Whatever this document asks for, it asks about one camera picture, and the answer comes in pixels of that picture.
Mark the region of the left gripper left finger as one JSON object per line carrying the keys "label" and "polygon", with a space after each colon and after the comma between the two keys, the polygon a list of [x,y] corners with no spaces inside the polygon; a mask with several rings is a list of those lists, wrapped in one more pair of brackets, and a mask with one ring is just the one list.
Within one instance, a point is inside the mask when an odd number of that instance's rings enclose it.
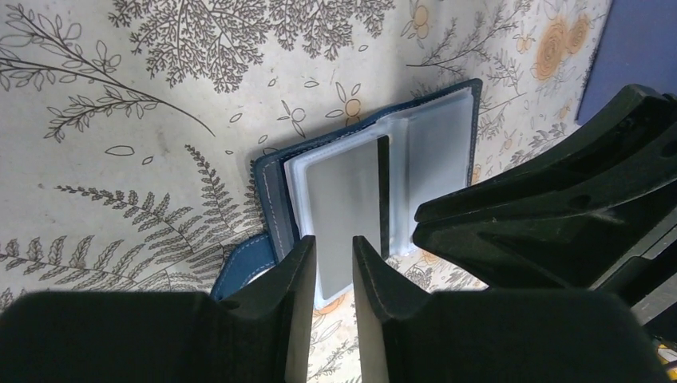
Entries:
{"label": "left gripper left finger", "polygon": [[222,301],[204,292],[27,294],[1,316],[4,382],[304,382],[315,238]]}

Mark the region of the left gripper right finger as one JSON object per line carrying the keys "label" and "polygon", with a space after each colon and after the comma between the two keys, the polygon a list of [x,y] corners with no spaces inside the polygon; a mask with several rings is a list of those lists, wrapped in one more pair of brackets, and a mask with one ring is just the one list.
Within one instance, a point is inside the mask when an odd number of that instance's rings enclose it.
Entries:
{"label": "left gripper right finger", "polygon": [[635,316],[590,290],[429,293],[353,239],[365,382],[666,382]]}

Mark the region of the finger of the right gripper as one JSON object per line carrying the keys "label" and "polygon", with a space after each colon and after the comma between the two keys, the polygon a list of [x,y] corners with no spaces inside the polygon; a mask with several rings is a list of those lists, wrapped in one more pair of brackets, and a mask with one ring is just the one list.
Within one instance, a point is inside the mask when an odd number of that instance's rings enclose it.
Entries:
{"label": "finger of the right gripper", "polygon": [[419,206],[418,223],[571,187],[630,155],[676,120],[676,96],[625,85],[595,116],[539,156]]}
{"label": "finger of the right gripper", "polygon": [[676,273],[676,186],[598,204],[589,193],[517,201],[418,224],[414,243],[492,288],[584,288],[635,305]]}

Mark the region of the black credit card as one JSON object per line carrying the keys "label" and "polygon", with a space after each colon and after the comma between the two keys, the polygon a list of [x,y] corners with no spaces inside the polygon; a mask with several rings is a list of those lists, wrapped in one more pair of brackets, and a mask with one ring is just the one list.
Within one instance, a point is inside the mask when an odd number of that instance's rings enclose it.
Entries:
{"label": "black credit card", "polygon": [[365,237],[383,259],[390,256],[388,165],[390,139],[381,136],[311,164],[306,170],[315,237],[315,308],[328,306],[352,288],[352,243]]}

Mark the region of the blue leather card holder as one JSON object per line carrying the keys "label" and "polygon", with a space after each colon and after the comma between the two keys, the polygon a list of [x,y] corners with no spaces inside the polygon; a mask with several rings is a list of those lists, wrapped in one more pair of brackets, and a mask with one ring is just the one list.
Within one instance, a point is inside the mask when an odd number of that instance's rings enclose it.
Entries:
{"label": "blue leather card holder", "polygon": [[241,243],[211,295],[223,300],[316,240],[315,308],[353,286],[351,244],[383,257],[415,250],[415,213],[472,179],[482,81],[463,81],[290,147],[252,166],[266,231]]}

